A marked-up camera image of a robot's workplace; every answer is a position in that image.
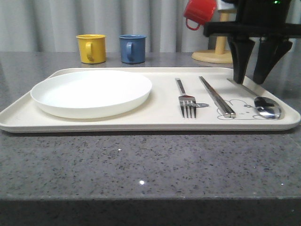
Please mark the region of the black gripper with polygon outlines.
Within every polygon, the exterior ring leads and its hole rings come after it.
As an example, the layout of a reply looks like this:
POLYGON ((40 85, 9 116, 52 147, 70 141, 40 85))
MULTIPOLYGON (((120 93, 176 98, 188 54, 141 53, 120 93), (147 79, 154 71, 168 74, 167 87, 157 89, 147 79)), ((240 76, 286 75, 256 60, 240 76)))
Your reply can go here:
POLYGON ((291 49, 288 38, 301 37, 301 25, 290 24, 286 18, 290 0, 223 0, 236 10, 235 21, 207 22, 203 34, 228 36, 233 61, 233 80, 242 84, 255 42, 261 37, 253 81, 263 84, 276 63, 291 49))

